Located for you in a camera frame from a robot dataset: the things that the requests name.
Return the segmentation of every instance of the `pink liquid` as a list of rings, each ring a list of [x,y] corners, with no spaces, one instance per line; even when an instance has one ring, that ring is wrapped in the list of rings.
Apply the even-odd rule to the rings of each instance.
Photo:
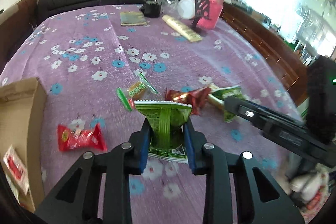
[[[210,11],[209,11],[210,19],[201,18],[197,23],[198,27],[202,27],[205,29],[213,29],[216,26],[219,16],[223,10],[223,5],[218,4],[215,0],[209,0],[209,1],[210,1]]]

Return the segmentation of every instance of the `cardboard box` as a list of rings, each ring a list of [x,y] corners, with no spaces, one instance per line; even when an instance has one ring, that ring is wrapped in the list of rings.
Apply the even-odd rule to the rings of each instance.
[[[40,132],[47,94],[37,78],[29,78],[0,88],[0,156],[1,165],[16,185],[3,162],[10,145],[28,170],[29,191],[20,188],[20,202],[31,212],[44,198],[40,166]]]

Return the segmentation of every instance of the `wrapped candy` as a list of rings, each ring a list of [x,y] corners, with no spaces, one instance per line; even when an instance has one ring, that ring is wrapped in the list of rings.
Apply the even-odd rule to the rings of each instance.
[[[135,100],[159,100],[157,90],[147,81],[147,79],[139,74],[139,80],[128,88],[117,88],[115,90],[121,103],[128,111],[134,109]]]
[[[209,87],[189,92],[167,90],[165,100],[192,105],[193,110],[191,114],[199,115],[200,109],[205,105],[210,92],[211,88]]]
[[[211,88],[211,92],[208,96],[209,103],[224,112],[225,122],[232,122],[235,115],[225,110],[224,102],[225,102],[225,99],[229,96],[235,96],[239,99],[244,99],[241,87],[238,85],[235,85],[235,86],[230,86],[228,88],[219,88],[215,84],[211,83],[209,85],[209,88]]]
[[[57,127],[57,139],[60,151],[68,151],[80,147],[91,147],[107,151],[106,143],[98,123],[93,130],[81,130],[77,128],[73,131],[59,124]]]

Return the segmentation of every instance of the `white flower print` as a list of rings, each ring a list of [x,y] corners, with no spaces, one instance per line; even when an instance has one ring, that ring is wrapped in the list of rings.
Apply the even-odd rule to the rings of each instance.
[[[146,60],[146,61],[154,61],[156,59],[156,55],[155,54],[150,54],[150,53],[145,53],[142,55],[142,59]]]
[[[68,68],[68,72],[74,72],[74,71],[76,71],[77,70],[77,66],[76,65],[72,65],[72,66],[70,66],[69,68]]]
[[[82,52],[85,52],[86,49],[84,48],[79,48],[78,50],[75,50],[74,53],[82,53]]]
[[[1,85],[2,86],[6,85],[7,81],[8,81],[8,77],[5,77],[4,80],[2,80]]]
[[[131,56],[136,56],[139,54],[139,50],[137,50],[136,48],[129,48],[127,51],[125,51],[128,55]]]
[[[260,93],[260,96],[263,98],[267,97],[268,95],[269,95],[268,90],[262,90]]]
[[[172,32],[171,35],[173,37],[180,37],[181,36],[178,32]]]
[[[276,91],[274,92],[274,96],[279,98],[279,97],[282,96],[282,92],[281,92],[280,90],[276,90]]]
[[[163,53],[161,53],[160,54],[160,56],[163,58],[163,59],[167,59],[167,58],[169,58],[169,53],[167,53],[167,52],[163,52]]]
[[[100,52],[102,51],[103,49],[105,49],[104,47],[98,47],[97,49],[95,49],[96,52]]]
[[[120,52],[123,52],[124,49],[123,49],[123,47],[119,46],[118,48],[115,48],[114,51],[115,51],[116,53],[120,53]]]
[[[260,105],[261,104],[261,101],[259,98],[255,98],[252,100],[253,103],[257,104],[257,105]]]
[[[100,57],[96,56],[91,59],[91,64],[98,65],[100,61],[101,61]]]
[[[107,72],[101,70],[96,71],[94,75],[91,76],[95,81],[101,81],[107,77]]]
[[[168,183],[163,187],[163,196],[167,199],[173,199],[180,195],[181,190],[176,183]]]
[[[128,37],[125,36],[125,35],[121,35],[121,36],[119,36],[118,38],[119,38],[119,39],[122,39],[122,40],[127,40],[127,39],[128,39]]]
[[[59,45],[55,45],[54,47],[51,48],[51,50],[53,51],[53,50],[56,50],[58,48],[59,48]]]
[[[83,55],[79,60],[80,60],[80,61],[86,61],[86,60],[87,60],[87,57],[88,57],[87,55]]]
[[[62,61],[61,60],[56,60],[52,65],[52,69],[57,69],[61,65]]]
[[[250,100],[251,100],[250,96],[248,96],[247,94],[244,94],[243,97],[244,97],[244,99],[247,100],[247,101],[250,101]]]
[[[179,172],[179,165],[176,162],[168,162],[165,165],[165,171],[168,177],[173,177]]]
[[[252,54],[247,54],[247,55],[245,56],[245,60],[246,60],[246,61],[250,61],[252,58],[253,58],[253,55],[252,55]]]
[[[203,77],[200,77],[198,79],[198,81],[201,82],[203,85],[207,85],[207,84],[212,83],[212,78],[211,77],[203,76]]]
[[[139,76],[140,74],[142,74],[143,76],[146,76],[146,74],[147,74],[147,72],[145,72],[142,69],[137,69],[137,70],[134,70],[133,72],[134,72],[135,76]]]
[[[85,44],[82,46],[82,48],[91,47],[92,45],[93,45],[92,42],[87,42],[87,43],[85,43]]]
[[[162,175],[163,164],[157,160],[147,160],[147,165],[142,173],[144,179],[155,180]]]
[[[136,57],[130,57],[128,59],[131,60],[131,62],[133,62],[133,63],[140,63],[140,61],[141,61],[140,58],[136,58]]]

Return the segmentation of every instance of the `blue flower print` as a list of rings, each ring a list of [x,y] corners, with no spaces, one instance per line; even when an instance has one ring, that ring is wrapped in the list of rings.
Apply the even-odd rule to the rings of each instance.
[[[175,37],[175,40],[177,41],[186,41],[186,39],[184,37]]]
[[[264,158],[261,164],[265,169],[276,169],[278,167],[278,164],[276,161],[268,159],[268,158]]]
[[[62,90],[63,90],[63,86],[60,83],[53,84],[50,89],[51,94],[54,94],[54,95],[60,94]]]
[[[81,40],[81,39],[79,39],[79,40],[77,40],[76,42],[75,42],[75,45],[80,45],[80,44],[82,44],[84,41],[83,40]]]
[[[94,118],[92,120],[92,122],[90,122],[90,128],[94,128],[97,123],[100,124],[101,128],[105,127],[105,120],[104,120],[104,118],[99,117],[99,118]]]
[[[189,91],[192,91],[193,89],[191,87],[189,87],[188,85],[182,87],[181,91],[182,92],[189,92]]]
[[[113,60],[112,61],[112,66],[116,67],[116,68],[122,68],[125,66],[125,62],[122,60]]]
[[[151,68],[151,64],[149,64],[149,63],[140,63],[139,66],[142,69],[150,69]]]
[[[228,67],[222,67],[222,71],[226,73],[227,75],[231,73],[231,70]]]
[[[141,195],[145,186],[139,179],[129,179],[129,193],[131,195]]]
[[[164,72],[167,69],[164,63],[157,63],[154,65],[154,71],[156,72]]]
[[[239,130],[237,130],[237,129],[233,129],[233,130],[231,130],[231,137],[232,137],[236,142],[240,142],[240,141],[243,139],[241,133],[240,133]]]
[[[278,107],[278,108],[281,108],[281,107],[283,107],[283,106],[284,106],[283,102],[281,102],[281,101],[277,101],[277,107]]]
[[[76,61],[79,58],[80,58],[80,56],[78,54],[74,54],[74,55],[70,55],[69,56],[69,60],[70,61]]]

